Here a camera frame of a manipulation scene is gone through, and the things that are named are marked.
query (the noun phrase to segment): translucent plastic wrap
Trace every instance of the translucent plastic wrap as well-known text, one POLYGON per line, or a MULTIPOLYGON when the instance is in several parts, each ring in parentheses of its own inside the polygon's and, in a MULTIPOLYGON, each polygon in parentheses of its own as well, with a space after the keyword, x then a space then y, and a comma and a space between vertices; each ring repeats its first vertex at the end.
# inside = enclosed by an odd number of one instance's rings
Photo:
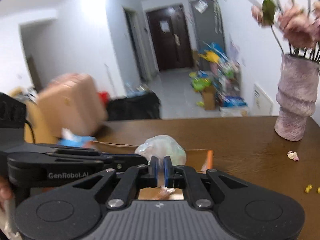
POLYGON ((168 135, 159 135, 146 140, 135 150, 135 153, 144 156, 148 161, 152 156, 157 157, 160 167, 163 167, 163 160, 166 156, 170 156, 174 166, 184 165, 187 160, 182 147, 168 135))

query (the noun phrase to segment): green leaf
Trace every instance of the green leaf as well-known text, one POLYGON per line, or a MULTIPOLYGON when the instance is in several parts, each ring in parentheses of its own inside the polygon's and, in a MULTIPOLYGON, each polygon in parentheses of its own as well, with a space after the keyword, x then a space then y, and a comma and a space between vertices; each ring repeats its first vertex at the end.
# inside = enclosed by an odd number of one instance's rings
POLYGON ((262 3, 262 20, 265 24, 272 26, 275 19, 277 6, 273 0, 263 0, 262 3))

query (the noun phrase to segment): textured ceramic vase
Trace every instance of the textured ceramic vase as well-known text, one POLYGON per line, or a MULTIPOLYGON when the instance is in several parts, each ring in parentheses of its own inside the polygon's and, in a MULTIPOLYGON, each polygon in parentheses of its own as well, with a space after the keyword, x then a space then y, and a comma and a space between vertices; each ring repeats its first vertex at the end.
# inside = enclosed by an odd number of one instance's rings
POLYGON ((319 64, 302 59, 282 56, 281 78, 277 102, 281 106, 275 130, 289 141, 303 137, 307 117, 314 114, 319 83, 319 64))

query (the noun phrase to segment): tiled floor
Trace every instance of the tiled floor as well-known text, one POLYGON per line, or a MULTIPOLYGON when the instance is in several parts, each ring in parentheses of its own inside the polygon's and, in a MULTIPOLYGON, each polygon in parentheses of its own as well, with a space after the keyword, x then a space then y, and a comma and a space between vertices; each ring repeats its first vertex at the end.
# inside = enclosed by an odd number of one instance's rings
POLYGON ((161 72, 149 84, 161 100, 163 119, 221 117, 220 111, 205 111, 196 105, 201 95, 190 85, 190 69, 174 69, 161 72))

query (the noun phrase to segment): beige bag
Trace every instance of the beige bag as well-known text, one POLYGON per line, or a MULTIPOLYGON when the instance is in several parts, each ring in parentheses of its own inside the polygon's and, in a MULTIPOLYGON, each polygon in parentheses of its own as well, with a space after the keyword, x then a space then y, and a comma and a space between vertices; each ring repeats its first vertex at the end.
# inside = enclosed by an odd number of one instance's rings
POLYGON ((56 137, 61 137, 62 128, 91 136, 107 119, 94 81, 87 74, 72 74, 51 83, 39 94, 37 103, 56 137))

